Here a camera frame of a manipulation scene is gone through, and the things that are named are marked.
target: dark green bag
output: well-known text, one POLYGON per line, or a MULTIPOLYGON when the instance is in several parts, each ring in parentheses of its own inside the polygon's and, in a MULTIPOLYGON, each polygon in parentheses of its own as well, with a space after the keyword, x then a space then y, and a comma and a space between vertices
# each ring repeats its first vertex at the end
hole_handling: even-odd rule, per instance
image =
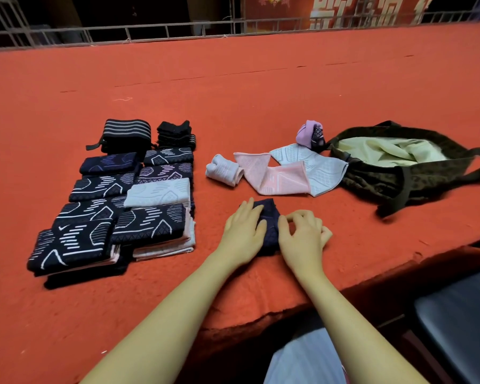
POLYGON ((329 142, 328 149, 332 157, 349 164, 342 185, 362 197, 382 202, 377 208, 380 217, 396 213, 408 205, 435 200, 455 187, 480 181, 480 168, 465 174, 475 156, 480 156, 480 148, 467 149, 433 130, 407 128, 392 121, 344 130, 329 142), (373 166, 337 149, 339 140, 352 137, 424 139, 440 147, 448 160, 412 166, 373 166))

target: metal frame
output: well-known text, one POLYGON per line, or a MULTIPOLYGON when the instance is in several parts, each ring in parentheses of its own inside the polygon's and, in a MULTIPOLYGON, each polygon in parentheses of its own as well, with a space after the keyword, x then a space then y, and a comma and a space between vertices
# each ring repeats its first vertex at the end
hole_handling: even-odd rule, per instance
MULTIPOLYGON (((476 1, 475 7, 470 11, 455 11, 455 12, 422 12, 419 18, 416 20, 416 23, 405 23, 405 24, 397 24, 395 23, 396 18, 406 18, 412 17, 415 18, 415 13, 409 14, 380 14, 375 15, 373 12, 368 12, 366 10, 367 5, 369 4, 370 0, 362 0, 358 3, 356 11, 353 15, 343 15, 333 18, 309 18, 309 17, 298 17, 298 18, 277 18, 277 19, 235 19, 234 15, 230 16, 230 20, 223 20, 223 21, 211 21, 207 22, 207 25, 223 25, 227 24, 230 25, 230 33, 226 35, 206 35, 206 30, 204 29, 203 22, 186 22, 186 23, 164 23, 164 24, 143 24, 143 25, 111 25, 111 26, 96 26, 96 27, 71 27, 71 28, 49 28, 49 29, 32 29, 29 27, 23 12, 19 6, 17 0, 0 0, 0 21, 4 26, 3 31, 0 31, 0 36, 8 36, 11 38, 14 46, 9 47, 0 47, 0 50, 10 50, 10 49, 30 49, 30 48, 38 48, 38 47, 72 47, 72 46, 85 46, 85 45, 101 45, 101 44, 118 44, 118 43, 136 43, 136 42, 151 42, 151 41, 164 41, 164 40, 185 40, 185 39, 197 39, 197 38, 214 38, 214 37, 229 37, 229 36, 252 36, 252 35, 270 35, 270 34, 280 34, 280 33, 296 33, 296 32, 317 32, 317 31, 339 31, 339 30, 355 30, 355 29, 367 29, 367 28, 385 28, 385 27, 399 27, 399 26, 417 26, 422 24, 422 20, 424 16, 432 15, 432 21, 434 24, 450 24, 450 23, 458 23, 461 19, 466 15, 468 16, 468 21, 470 21, 471 17, 474 14, 479 14, 480 9, 477 9, 476 6, 478 5, 480 0, 476 1), (15 21, 13 21, 10 16, 7 14, 4 5, 8 5, 11 10, 13 11, 15 21), (444 19, 445 15, 450 15, 449 19, 444 19), (390 17, 390 21, 393 22, 392 25, 384 25, 384 26, 372 26, 369 24, 370 21, 379 21, 380 18, 390 17), (328 21, 329 19, 336 20, 340 19, 342 22, 348 21, 348 26, 340 26, 340 27, 323 27, 323 22, 328 21), (292 30, 285 30, 281 29, 281 23, 287 21, 294 21, 293 29, 292 30), (263 30, 259 31, 259 24, 264 23, 272 23, 272 30, 263 30), (310 23, 313 24, 314 27, 318 28, 309 28, 309 29, 302 29, 303 23, 310 23), (243 26, 243 32, 237 33, 236 32, 236 24, 241 23, 243 26), (169 27, 172 26, 195 26, 195 25, 202 25, 202 34, 201 36, 183 36, 183 37, 171 37, 169 34, 169 27), (164 38, 148 38, 148 39, 132 39, 131 30, 137 28, 151 28, 151 27, 163 27, 165 28, 166 37, 164 38), (104 30, 117 30, 122 29, 125 32, 125 39, 124 40, 109 40, 109 41, 95 41, 91 35, 92 31, 104 31, 104 30), (68 31, 76 31, 80 32, 84 41, 79 43, 55 43, 54 40, 50 40, 50 37, 53 38, 55 34, 68 32, 68 31), (39 37, 42 35, 46 43, 49 44, 39 44, 36 43, 34 40, 35 37, 39 37), (26 37, 28 43, 24 43, 22 37, 26 37)), ((230 4, 230 10, 234 13, 234 2, 230 4)))

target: red felt surface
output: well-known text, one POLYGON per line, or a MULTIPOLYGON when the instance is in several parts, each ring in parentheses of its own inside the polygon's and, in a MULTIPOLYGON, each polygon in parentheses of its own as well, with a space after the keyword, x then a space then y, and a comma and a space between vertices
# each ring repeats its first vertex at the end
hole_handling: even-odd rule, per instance
MULTIPOLYGON (((391 119, 480 146, 480 24, 0 53, 0 383, 81 379, 201 264, 242 200, 263 198, 244 180, 231 189, 206 179, 205 165, 290 144, 307 119, 326 138, 391 119), (47 291, 26 259, 107 118, 154 129, 190 120, 196 250, 47 291)), ((340 289, 480 238, 480 185, 388 222, 342 188, 275 202, 281 213, 314 210, 334 232, 324 268, 340 289)), ((254 335, 278 318, 269 314, 306 303, 280 256, 257 258, 220 292, 194 351, 254 335)))

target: person's left hand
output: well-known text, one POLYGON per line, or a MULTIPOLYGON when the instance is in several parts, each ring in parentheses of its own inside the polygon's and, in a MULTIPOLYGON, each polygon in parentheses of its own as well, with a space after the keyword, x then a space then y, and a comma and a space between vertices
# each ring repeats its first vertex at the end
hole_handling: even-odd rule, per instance
POLYGON ((267 221, 258 223, 263 205, 252 208, 254 199, 243 201, 235 214, 228 218, 221 242, 213 256, 226 262, 233 270, 249 263, 259 252, 267 232, 267 221))

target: metal railing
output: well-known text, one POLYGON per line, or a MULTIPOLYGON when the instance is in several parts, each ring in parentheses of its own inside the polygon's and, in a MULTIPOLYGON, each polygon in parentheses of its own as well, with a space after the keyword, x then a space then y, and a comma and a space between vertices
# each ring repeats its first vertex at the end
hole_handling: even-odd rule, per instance
POLYGON ((428 23, 450 24, 466 21, 480 21, 480 9, 469 11, 444 11, 444 12, 421 12, 421 13, 387 13, 374 14, 362 9, 360 13, 334 17, 297 17, 297 18, 276 18, 276 19, 231 19, 211 22, 185 22, 185 23, 162 23, 143 25, 112 25, 95 27, 70 27, 70 28, 35 28, 28 26, 25 16, 19 8, 17 0, 0 0, 0 5, 7 4, 12 10, 16 19, 14 23, 11 18, 3 18, 8 13, 1 7, 0 20, 6 28, 0 31, 0 37, 8 37, 13 45, 1 46, 0 50, 29 49, 36 47, 70 47, 83 45, 117 44, 151 42, 161 40, 182 40, 196 38, 214 38, 229 36, 267 35, 296 32, 317 32, 355 30, 380 27, 417 26, 428 23), (207 26, 230 26, 229 33, 207 34, 207 26), (188 26, 196 35, 171 36, 170 30, 173 27, 188 26), (142 29, 152 30, 148 37, 145 32, 139 34, 142 29), (107 40, 98 38, 97 32, 116 31, 120 40, 107 40), (73 42, 63 42, 61 35, 72 34, 73 42))

